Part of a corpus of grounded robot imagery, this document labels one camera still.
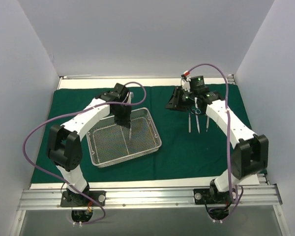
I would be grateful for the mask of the steel forceps clamp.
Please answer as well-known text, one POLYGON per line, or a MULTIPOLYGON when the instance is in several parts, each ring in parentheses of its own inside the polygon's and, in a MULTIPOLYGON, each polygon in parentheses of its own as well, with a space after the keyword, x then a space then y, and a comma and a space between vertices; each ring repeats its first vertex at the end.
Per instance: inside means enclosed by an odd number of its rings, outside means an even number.
POLYGON ((195 115, 197 130, 198 130, 198 133, 200 134, 201 128, 200 128, 200 123, 199 123, 199 115, 201 114, 201 111, 200 111, 200 109, 192 109, 191 114, 195 115))

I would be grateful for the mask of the steel surgical scissors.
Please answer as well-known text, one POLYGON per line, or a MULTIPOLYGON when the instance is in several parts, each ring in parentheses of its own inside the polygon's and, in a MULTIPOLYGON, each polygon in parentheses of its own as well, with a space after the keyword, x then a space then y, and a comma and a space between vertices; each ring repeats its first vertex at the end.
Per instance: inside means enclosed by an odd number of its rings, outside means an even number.
POLYGON ((208 129, 209 129, 209 116, 206 116, 206 132, 208 132, 208 129))

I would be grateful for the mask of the metal mesh instrument tray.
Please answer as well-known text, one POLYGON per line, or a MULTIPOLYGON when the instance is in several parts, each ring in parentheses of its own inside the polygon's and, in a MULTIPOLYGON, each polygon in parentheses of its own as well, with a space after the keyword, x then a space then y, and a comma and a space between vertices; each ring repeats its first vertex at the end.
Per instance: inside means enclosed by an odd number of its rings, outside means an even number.
POLYGON ((151 154, 162 146, 161 138, 147 108, 135 109, 130 115, 132 144, 129 129, 114 123, 114 116, 101 119, 86 138, 94 166, 104 168, 151 154))

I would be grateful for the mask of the green surgical drape cloth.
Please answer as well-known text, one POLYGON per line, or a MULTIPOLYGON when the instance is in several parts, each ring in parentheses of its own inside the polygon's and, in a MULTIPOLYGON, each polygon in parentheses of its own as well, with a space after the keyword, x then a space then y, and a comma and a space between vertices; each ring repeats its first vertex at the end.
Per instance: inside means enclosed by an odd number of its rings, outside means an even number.
MULTIPOLYGON (((191 118, 191 133, 188 133, 188 113, 165 109, 174 86, 145 87, 147 97, 139 106, 149 109, 160 135, 162 146, 152 154, 122 162, 113 166, 98 168, 90 159, 86 138, 83 138, 81 170, 89 182, 116 182, 162 180, 191 177, 219 176, 227 168, 226 136, 210 119, 206 132, 205 116, 199 117, 201 133, 198 133, 196 119, 191 118)), ((48 119, 80 111, 98 94, 112 88, 59 89, 53 94, 48 119)), ((228 104, 236 116, 249 128, 249 122, 238 86, 229 85, 228 104)), ((56 166, 46 155, 49 129, 53 124, 70 120, 63 118, 45 126, 36 164, 60 176, 56 166)))

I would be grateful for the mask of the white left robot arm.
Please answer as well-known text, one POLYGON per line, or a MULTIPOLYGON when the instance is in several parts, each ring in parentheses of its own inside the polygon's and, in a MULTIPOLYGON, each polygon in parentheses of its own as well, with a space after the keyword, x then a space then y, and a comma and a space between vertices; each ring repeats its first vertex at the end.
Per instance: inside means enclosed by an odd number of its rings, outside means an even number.
POLYGON ((80 168, 83 157, 81 140, 102 118, 113 115, 115 124, 130 129, 131 106, 116 102, 131 103, 129 89, 117 83, 113 90, 103 92, 92 99, 71 120, 62 125, 53 125, 49 131, 47 156, 68 181, 67 191, 78 206, 89 202, 89 184, 80 168))

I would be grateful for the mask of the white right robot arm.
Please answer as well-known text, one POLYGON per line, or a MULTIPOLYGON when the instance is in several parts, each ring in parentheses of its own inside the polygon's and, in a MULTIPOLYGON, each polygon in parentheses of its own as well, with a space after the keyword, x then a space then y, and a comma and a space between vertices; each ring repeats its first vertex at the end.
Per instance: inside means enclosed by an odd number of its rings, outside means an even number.
POLYGON ((228 97, 208 87, 187 89, 176 86, 166 109, 188 112, 196 119, 201 131, 199 116, 205 115, 226 135, 227 169, 210 183, 208 196, 214 203, 226 198, 244 179, 267 168, 269 141, 248 128, 229 108, 228 97))

